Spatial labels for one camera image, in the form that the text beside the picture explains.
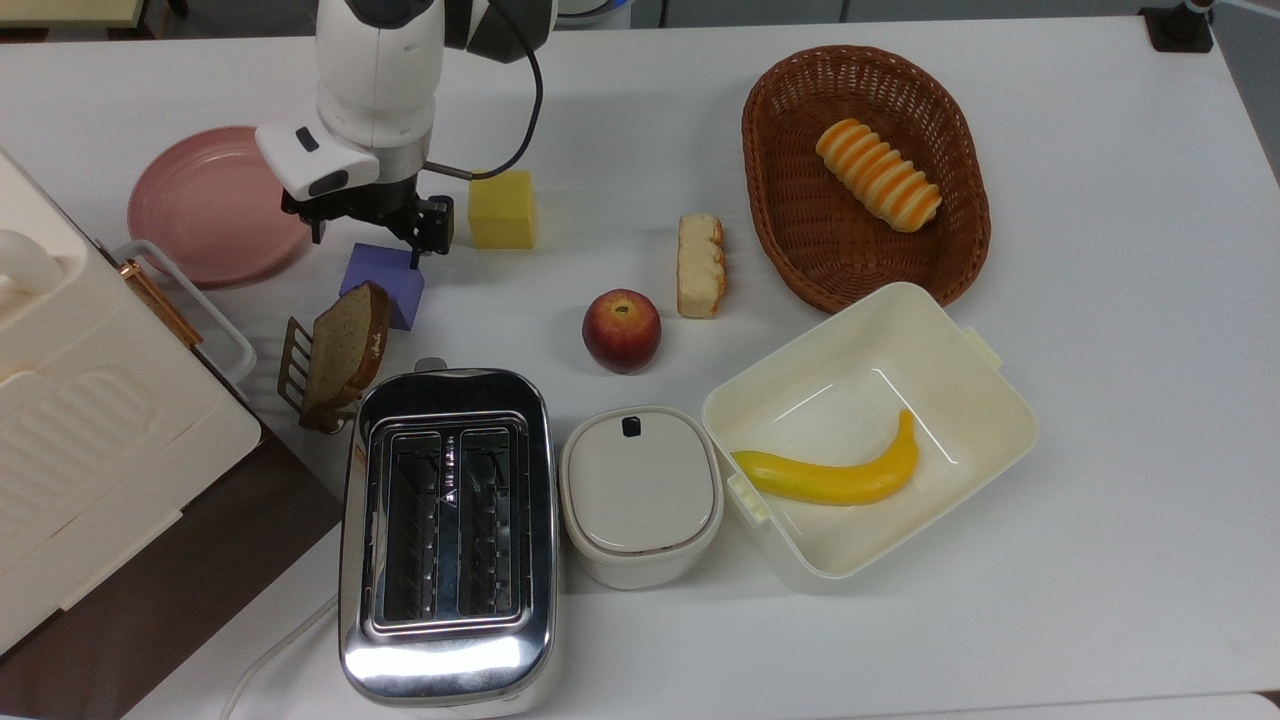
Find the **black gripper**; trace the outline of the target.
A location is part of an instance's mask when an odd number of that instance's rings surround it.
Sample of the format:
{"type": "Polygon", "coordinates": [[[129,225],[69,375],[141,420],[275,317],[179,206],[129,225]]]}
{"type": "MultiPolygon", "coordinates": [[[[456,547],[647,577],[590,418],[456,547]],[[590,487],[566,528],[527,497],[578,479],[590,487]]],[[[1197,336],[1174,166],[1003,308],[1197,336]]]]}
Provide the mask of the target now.
{"type": "Polygon", "coordinates": [[[379,225],[410,246],[410,269],[417,270],[424,254],[447,255],[454,238],[454,201],[447,195],[422,199],[415,178],[388,184],[365,184],[300,201],[282,193],[282,210],[310,227],[311,242],[320,245],[326,222],[348,217],[379,225]]]}

